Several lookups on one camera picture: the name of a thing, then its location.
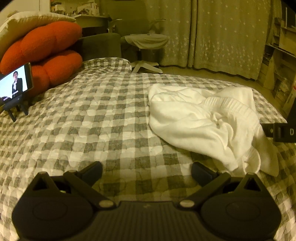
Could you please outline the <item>white knit garment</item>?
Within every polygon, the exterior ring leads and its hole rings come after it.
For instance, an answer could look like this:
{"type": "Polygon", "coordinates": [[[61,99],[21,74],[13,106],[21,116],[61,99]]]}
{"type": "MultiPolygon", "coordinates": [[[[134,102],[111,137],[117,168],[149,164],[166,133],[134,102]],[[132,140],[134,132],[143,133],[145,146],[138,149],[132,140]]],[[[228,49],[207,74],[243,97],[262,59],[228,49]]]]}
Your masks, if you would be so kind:
{"type": "Polygon", "coordinates": [[[154,84],[148,99],[152,131],[172,146],[212,158],[220,172],[278,175],[275,146],[260,124],[251,88],[154,84]]]}

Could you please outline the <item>wooden shelf unit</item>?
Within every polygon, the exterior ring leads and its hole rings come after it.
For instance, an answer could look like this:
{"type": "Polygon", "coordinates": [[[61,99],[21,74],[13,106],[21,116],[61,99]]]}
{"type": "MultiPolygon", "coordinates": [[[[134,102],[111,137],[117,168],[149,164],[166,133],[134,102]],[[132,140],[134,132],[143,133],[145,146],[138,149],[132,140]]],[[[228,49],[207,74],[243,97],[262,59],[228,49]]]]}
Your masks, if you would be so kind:
{"type": "Polygon", "coordinates": [[[272,1],[259,84],[270,90],[288,116],[295,102],[295,9],[287,1],[272,1]]]}

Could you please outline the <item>grey white checkered bedspread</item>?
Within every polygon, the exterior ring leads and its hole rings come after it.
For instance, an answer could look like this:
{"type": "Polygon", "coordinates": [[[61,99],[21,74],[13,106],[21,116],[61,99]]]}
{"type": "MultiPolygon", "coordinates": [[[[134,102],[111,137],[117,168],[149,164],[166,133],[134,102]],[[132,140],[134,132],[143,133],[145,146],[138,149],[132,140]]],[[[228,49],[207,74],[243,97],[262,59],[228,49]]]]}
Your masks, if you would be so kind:
{"type": "Polygon", "coordinates": [[[94,189],[114,202],[179,202],[199,189],[194,161],[210,159],[169,145],[149,127],[153,84],[221,90],[231,82],[169,74],[133,74],[121,58],[83,63],[69,82],[36,97],[28,115],[1,114],[1,240],[17,240],[11,213],[41,171],[60,176],[95,161],[94,189]]]}

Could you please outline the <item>black phone stand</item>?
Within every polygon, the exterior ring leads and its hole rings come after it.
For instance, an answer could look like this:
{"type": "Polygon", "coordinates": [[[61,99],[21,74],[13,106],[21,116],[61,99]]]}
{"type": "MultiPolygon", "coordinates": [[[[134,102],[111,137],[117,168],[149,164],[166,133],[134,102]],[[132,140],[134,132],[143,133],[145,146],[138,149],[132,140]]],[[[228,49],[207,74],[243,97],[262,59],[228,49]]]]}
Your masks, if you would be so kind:
{"type": "Polygon", "coordinates": [[[24,94],[20,94],[19,96],[12,98],[3,106],[3,109],[8,112],[11,120],[15,122],[16,117],[12,113],[13,108],[15,108],[18,112],[22,111],[25,115],[29,114],[28,107],[25,105],[24,94]]]}

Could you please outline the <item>grey star pattern curtain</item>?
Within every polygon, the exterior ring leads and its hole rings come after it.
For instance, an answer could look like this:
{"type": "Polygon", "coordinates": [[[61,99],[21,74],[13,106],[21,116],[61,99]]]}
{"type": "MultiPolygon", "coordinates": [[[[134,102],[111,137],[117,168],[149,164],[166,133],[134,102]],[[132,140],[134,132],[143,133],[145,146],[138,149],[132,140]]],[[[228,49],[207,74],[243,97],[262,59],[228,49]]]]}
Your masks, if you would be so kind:
{"type": "Polygon", "coordinates": [[[162,66],[206,68],[256,80],[268,33],[271,1],[145,1],[169,42],[162,66]]]}

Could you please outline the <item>lower red puffy cushion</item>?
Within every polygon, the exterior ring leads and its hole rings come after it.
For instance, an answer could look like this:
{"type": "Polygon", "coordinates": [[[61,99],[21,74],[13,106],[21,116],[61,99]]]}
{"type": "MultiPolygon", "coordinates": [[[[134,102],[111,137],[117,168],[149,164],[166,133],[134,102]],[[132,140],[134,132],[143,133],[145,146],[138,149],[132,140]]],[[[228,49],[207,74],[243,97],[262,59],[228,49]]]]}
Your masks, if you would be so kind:
{"type": "Polygon", "coordinates": [[[64,84],[82,65],[79,53],[66,50],[32,66],[33,88],[29,97],[35,97],[52,87],[64,84]]]}

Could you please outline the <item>red puffy cushion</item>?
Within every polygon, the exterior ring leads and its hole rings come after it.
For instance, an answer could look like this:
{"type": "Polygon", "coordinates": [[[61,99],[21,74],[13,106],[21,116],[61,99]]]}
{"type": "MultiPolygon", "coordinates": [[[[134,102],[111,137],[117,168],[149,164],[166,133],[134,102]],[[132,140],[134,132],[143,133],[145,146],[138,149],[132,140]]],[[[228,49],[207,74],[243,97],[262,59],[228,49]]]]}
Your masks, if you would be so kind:
{"type": "Polygon", "coordinates": [[[64,84],[82,65],[79,53],[66,50],[32,66],[33,88],[29,97],[35,97],[52,87],[64,84]]]}
{"type": "Polygon", "coordinates": [[[5,51],[1,73],[8,74],[26,63],[37,63],[72,46],[82,37],[82,28],[73,22],[58,21],[29,31],[5,51]]]}

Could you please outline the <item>smartphone showing video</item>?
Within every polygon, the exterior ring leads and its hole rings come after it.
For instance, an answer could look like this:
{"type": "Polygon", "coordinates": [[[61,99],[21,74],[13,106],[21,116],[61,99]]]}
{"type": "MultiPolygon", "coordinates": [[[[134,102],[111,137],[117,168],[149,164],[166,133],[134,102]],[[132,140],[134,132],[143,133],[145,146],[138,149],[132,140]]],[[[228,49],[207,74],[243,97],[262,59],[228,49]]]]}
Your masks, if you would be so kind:
{"type": "Polygon", "coordinates": [[[1,105],[21,99],[33,87],[31,64],[26,63],[1,78],[1,105]]]}

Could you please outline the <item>upper red puffy cushion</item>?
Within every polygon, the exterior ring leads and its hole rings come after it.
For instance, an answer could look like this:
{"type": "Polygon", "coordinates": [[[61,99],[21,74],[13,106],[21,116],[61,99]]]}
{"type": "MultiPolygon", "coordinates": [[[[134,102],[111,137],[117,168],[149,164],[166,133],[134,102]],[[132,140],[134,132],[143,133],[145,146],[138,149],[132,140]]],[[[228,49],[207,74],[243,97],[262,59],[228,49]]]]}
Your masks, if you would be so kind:
{"type": "Polygon", "coordinates": [[[82,28],[73,22],[58,21],[29,31],[5,51],[1,73],[8,74],[26,63],[37,63],[72,46],[82,37],[82,28]]]}

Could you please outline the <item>white desk with clutter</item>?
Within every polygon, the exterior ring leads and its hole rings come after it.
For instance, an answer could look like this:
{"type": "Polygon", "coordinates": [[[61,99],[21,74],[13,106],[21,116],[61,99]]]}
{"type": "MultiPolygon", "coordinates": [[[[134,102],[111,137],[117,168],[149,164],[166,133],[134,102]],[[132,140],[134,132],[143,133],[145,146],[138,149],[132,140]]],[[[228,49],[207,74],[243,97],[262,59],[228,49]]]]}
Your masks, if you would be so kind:
{"type": "Polygon", "coordinates": [[[64,14],[76,20],[82,28],[82,37],[108,32],[107,17],[100,13],[99,1],[51,1],[51,12],[64,14]]]}

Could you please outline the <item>cream pillow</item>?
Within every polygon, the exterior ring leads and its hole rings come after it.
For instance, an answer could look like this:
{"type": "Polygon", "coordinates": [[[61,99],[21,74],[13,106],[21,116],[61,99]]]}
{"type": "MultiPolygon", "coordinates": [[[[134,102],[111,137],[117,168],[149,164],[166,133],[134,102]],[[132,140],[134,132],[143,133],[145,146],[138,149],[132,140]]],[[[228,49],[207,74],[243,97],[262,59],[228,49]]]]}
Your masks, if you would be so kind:
{"type": "Polygon", "coordinates": [[[37,27],[58,21],[74,23],[76,20],[66,15],[40,11],[22,11],[11,15],[1,25],[1,59],[7,49],[28,32],[37,27]]]}

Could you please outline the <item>white swivel office chair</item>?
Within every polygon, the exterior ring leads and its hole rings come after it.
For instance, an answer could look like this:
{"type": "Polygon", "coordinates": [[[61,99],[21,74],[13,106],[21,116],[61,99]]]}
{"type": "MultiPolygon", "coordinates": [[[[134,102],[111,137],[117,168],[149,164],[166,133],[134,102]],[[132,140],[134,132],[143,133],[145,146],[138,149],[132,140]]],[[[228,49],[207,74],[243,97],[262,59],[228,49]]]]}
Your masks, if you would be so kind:
{"type": "Polygon", "coordinates": [[[108,1],[108,30],[117,33],[123,44],[137,48],[137,61],[131,63],[132,72],[138,73],[140,68],[162,74],[159,63],[142,60],[142,50],[159,50],[168,43],[169,37],[150,31],[165,19],[149,21],[147,9],[143,1],[108,1]]]}

